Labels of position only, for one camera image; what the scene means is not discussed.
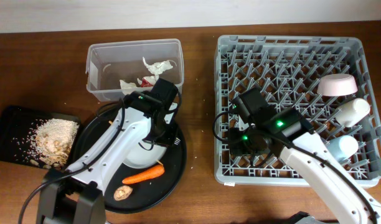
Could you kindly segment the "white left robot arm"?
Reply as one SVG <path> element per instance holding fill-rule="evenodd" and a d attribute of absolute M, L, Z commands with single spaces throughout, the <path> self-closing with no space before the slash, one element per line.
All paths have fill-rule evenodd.
<path fill-rule="evenodd" d="M 40 193 L 37 223 L 104 223 L 109 185 L 122 165 L 153 166 L 181 143 L 174 118 L 180 107 L 175 84 L 160 78 L 148 91 L 117 102 L 110 127 L 64 172 L 49 171 Z"/>

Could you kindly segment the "light blue plastic cup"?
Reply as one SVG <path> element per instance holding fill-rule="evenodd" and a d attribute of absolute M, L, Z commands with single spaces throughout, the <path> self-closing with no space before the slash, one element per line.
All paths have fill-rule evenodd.
<path fill-rule="evenodd" d="M 329 141 L 328 151 L 337 162 L 342 162 L 354 155 L 359 148 L 359 143 L 352 136 L 341 136 Z"/>

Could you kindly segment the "white napkin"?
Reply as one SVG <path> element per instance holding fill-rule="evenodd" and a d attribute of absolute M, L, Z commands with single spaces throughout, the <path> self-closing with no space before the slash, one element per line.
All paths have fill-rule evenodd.
<path fill-rule="evenodd" d="M 170 60 L 165 60 L 163 62 L 156 62 L 150 65 L 150 64 L 147 64 L 145 58 L 143 58 L 143 63 L 144 63 L 144 66 L 148 69 L 148 71 L 155 76 L 161 75 L 166 70 L 170 70 L 173 68 Z"/>

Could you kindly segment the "white tissue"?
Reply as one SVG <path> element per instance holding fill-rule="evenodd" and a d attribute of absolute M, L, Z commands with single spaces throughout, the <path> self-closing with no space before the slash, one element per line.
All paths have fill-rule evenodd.
<path fill-rule="evenodd" d="M 131 94 L 133 91 L 135 91 L 138 88 L 135 83 L 127 83 L 124 80 L 120 80 L 120 87 L 122 92 L 125 95 Z"/>

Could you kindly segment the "pink plastic bowl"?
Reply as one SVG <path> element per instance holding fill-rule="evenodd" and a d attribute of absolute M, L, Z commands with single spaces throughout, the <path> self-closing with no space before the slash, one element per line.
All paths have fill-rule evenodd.
<path fill-rule="evenodd" d="M 317 93 L 324 96 L 346 96 L 356 92 L 357 84 L 355 78 L 345 73 L 322 77 L 317 88 Z"/>

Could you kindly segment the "white plastic fork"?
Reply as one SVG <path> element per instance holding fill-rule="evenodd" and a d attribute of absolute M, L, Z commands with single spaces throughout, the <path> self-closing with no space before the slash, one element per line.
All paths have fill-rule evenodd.
<path fill-rule="evenodd" d="M 174 141 L 174 144 L 175 145 L 179 145 L 181 143 L 181 140 L 179 138 L 176 138 L 175 141 Z"/>

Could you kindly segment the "grey plate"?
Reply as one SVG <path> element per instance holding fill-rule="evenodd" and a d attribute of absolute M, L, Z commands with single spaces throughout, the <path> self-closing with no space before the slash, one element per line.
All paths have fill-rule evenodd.
<path fill-rule="evenodd" d="M 134 108 L 125 109 L 124 154 L 123 164 L 134 169 L 150 167 L 160 160 L 167 146 L 144 142 L 143 139 L 151 130 L 151 119 Z"/>

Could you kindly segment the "rice and nut leftovers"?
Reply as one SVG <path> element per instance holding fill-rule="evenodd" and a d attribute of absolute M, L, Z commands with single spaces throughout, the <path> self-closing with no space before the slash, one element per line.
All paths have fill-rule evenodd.
<path fill-rule="evenodd" d="M 12 140 L 19 146 L 16 162 L 42 169 L 60 170 L 68 162 L 79 124 L 64 119 L 35 119 L 24 137 Z"/>

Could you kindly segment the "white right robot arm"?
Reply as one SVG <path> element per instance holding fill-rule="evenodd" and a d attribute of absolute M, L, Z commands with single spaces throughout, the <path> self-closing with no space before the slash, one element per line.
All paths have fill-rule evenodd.
<path fill-rule="evenodd" d="M 335 160 L 298 110 L 278 112 L 259 89 L 252 88 L 232 100 L 229 113 L 249 125 L 244 131 L 229 129 L 229 146 L 269 149 L 310 185 L 339 223 L 381 223 L 381 203 Z"/>

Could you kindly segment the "white plastic cup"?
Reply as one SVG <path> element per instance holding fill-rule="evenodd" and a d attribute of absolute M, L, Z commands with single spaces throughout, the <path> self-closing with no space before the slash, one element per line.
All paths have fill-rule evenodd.
<path fill-rule="evenodd" d="M 340 111 L 336 114 L 335 119 L 339 124 L 347 128 L 351 128 L 370 113 L 369 103 L 362 98 L 347 102 L 341 105 L 339 109 Z"/>

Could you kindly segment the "red foil wrapper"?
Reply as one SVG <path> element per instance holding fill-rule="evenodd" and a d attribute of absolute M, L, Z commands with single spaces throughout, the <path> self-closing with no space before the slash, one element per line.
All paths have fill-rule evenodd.
<path fill-rule="evenodd" d="M 145 88 L 145 87 L 151 87 L 151 86 L 153 86 L 153 84 L 151 84 L 145 78 L 143 78 L 142 81 L 141 81 L 140 86 L 141 86 L 141 88 Z"/>

